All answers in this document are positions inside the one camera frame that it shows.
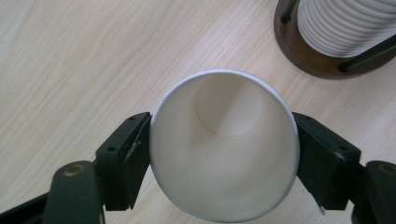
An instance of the white paper cup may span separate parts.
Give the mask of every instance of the white paper cup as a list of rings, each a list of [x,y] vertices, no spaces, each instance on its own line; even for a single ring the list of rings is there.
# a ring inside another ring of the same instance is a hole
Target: white paper cup
[[[151,120],[150,159],[165,195],[216,222],[261,217],[297,174],[294,118],[269,84],[234,70],[188,77],[166,93]]]

